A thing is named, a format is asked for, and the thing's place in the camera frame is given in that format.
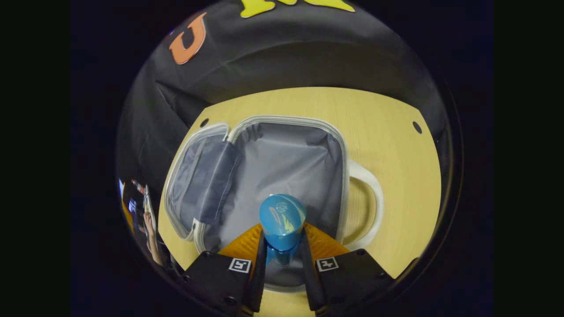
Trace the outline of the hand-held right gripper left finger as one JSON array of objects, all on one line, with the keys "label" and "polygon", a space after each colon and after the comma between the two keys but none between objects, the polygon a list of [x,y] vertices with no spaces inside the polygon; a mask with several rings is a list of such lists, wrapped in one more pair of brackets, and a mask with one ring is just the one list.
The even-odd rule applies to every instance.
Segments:
[{"label": "hand-held right gripper left finger", "polygon": [[257,224],[218,253],[203,251],[183,273],[183,289],[214,317],[252,317],[260,310],[266,259]]}]

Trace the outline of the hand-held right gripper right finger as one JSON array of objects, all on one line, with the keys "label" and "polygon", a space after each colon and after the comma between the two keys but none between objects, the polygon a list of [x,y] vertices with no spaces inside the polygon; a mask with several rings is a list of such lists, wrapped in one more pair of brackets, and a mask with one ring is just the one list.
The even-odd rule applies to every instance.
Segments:
[{"label": "hand-held right gripper right finger", "polygon": [[314,313],[360,313],[385,298],[395,283],[368,251],[351,251],[311,224],[304,224],[301,248]]}]

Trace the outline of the blue skincare bottle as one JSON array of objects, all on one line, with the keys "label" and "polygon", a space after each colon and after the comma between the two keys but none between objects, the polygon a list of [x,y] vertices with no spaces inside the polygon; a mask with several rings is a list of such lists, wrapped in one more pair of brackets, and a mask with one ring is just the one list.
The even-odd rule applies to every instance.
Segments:
[{"label": "blue skincare bottle", "polygon": [[306,209],[293,196],[276,194],[267,197],[259,208],[259,221],[267,244],[267,262],[288,267],[300,244]]}]

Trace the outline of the white suitcase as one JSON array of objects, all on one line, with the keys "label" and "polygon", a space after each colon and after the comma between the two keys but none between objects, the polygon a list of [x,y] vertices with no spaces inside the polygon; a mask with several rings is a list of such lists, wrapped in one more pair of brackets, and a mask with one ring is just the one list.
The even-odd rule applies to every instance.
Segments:
[{"label": "white suitcase", "polygon": [[350,179],[375,195],[368,232],[347,249],[367,247],[383,220],[383,192],[375,176],[349,159],[342,134],[326,121],[254,116],[234,128],[226,122],[184,140],[164,187],[163,211],[177,236],[196,250],[220,251],[259,223],[270,195],[287,194],[306,209],[305,222],[344,240]]}]

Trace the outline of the computer monitor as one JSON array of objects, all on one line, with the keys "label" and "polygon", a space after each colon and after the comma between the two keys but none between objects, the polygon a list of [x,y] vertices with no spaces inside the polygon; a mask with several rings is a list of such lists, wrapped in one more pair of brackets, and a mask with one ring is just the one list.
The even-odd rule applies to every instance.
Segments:
[{"label": "computer monitor", "polygon": [[137,228],[136,208],[137,201],[135,199],[136,188],[133,182],[122,181],[118,179],[119,185],[119,200],[121,201],[121,208],[125,215],[127,224],[132,232]]}]

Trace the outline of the black backdrop cloth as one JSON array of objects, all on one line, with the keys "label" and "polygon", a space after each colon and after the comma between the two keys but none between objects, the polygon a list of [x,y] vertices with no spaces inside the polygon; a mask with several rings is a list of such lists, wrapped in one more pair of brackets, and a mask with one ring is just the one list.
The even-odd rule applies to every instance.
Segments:
[{"label": "black backdrop cloth", "polygon": [[196,14],[145,55],[116,123],[108,180],[114,196],[127,178],[163,188],[173,150],[205,108],[258,92],[331,87],[381,94],[417,109],[435,141],[440,204],[449,202],[457,142],[453,100],[437,66],[361,6],[349,12],[300,1],[250,18],[241,12],[241,0],[200,10],[206,35],[185,64],[173,60],[169,45]]}]

